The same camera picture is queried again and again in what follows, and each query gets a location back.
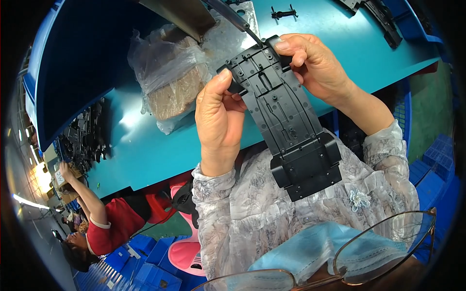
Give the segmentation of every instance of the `green floor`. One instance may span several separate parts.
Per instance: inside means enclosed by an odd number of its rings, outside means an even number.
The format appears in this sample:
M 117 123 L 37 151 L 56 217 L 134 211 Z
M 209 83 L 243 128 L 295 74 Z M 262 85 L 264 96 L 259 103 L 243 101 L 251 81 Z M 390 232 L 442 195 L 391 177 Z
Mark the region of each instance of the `green floor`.
M 411 83 L 412 128 L 408 160 L 422 159 L 422 154 L 440 134 L 452 135 L 452 88 L 450 67 L 439 62 L 436 73 L 413 76 Z M 158 240 L 161 237 L 191 235 L 191 228 L 179 213 L 166 223 L 159 224 L 142 234 Z

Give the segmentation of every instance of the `woman in red shirt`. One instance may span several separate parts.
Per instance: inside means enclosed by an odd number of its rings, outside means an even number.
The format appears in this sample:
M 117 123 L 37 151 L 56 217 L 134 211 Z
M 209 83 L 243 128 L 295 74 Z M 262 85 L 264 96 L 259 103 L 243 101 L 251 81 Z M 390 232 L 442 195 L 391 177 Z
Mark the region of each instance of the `woman in red shirt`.
M 99 261 L 98 256 L 113 252 L 140 230 L 151 217 L 152 208 L 144 195 L 115 198 L 104 205 L 75 178 L 68 164 L 61 162 L 60 172 L 79 194 L 77 201 L 89 221 L 85 235 L 75 232 L 63 241 L 63 254 L 73 268 L 87 272 L 91 264 Z

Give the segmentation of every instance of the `eyeglass lens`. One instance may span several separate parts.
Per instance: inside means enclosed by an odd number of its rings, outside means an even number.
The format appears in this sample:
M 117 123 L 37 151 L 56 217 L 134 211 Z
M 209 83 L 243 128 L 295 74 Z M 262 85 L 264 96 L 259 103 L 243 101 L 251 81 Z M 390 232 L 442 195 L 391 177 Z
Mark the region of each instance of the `eyeglass lens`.
M 343 266 L 349 284 L 360 284 L 390 271 L 414 250 L 429 232 L 435 216 L 426 212 L 406 212 L 378 223 L 343 246 L 334 269 Z

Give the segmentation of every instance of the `red shirt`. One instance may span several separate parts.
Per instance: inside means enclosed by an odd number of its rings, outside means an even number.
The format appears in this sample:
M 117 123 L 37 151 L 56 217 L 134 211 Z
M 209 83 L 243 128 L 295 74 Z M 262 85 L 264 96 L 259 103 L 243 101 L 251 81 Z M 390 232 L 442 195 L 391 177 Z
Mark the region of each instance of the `red shirt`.
M 86 234 L 89 251 L 96 256 L 113 252 L 145 225 L 123 198 L 112 199 L 105 212 L 108 224 L 97 223 L 90 217 Z

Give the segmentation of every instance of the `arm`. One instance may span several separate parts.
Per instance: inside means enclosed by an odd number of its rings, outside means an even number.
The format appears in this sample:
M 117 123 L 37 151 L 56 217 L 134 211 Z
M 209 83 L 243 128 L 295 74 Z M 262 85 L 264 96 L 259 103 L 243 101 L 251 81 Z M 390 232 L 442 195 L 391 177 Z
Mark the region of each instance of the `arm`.
M 295 75 L 312 95 L 342 111 L 367 135 L 390 126 L 393 116 L 385 104 L 356 86 L 319 38 L 312 34 L 280 38 L 275 50 L 293 57 Z
M 201 163 L 192 172 L 192 200 L 199 213 L 202 264 L 208 279 L 218 276 L 229 257 L 230 193 L 234 161 L 240 151 L 246 106 L 231 95 L 228 70 L 210 80 L 196 99 Z
M 398 121 L 388 128 L 366 137 L 363 144 L 364 162 L 375 171 L 382 171 L 386 181 L 401 196 L 407 210 L 419 210 L 419 197 L 409 181 L 406 141 Z
M 350 94 L 335 107 L 349 117 L 367 135 L 386 129 L 395 118 L 387 106 L 377 97 L 364 92 L 352 81 Z
M 281 55 L 292 56 L 298 80 L 315 97 L 347 115 L 368 137 L 364 161 L 384 172 L 386 181 L 402 196 L 407 208 L 419 209 L 416 189 L 409 182 L 406 142 L 391 112 L 376 97 L 351 81 L 333 53 L 312 34 L 285 34 L 275 45 Z
M 60 163 L 62 177 L 73 187 L 89 210 L 89 219 L 100 224 L 108 224 L 105 205 L 86 185 L 75 178 L 65 162 Z
M 235 171 L 219 176 L 208 177 L 202 174 L 200 164 L 192 172 L 194 177 L 192 200 L 199 213 L 199 243 L 202 265 L 207 279 L 221 276 L 221 266 L 228 258 L 229 249 L 224 242 L 229 241 L 230 193 L 235 183 Z
M 87 208 L 86 203 L 84 203 L 81 197 L 78 197 L 77 201 L 78 201 L 78 204 L 81 206 L 82 210 L 84 211 L 84 215 L 86 216 L 86 219 L 89 221 L 90 211 Z

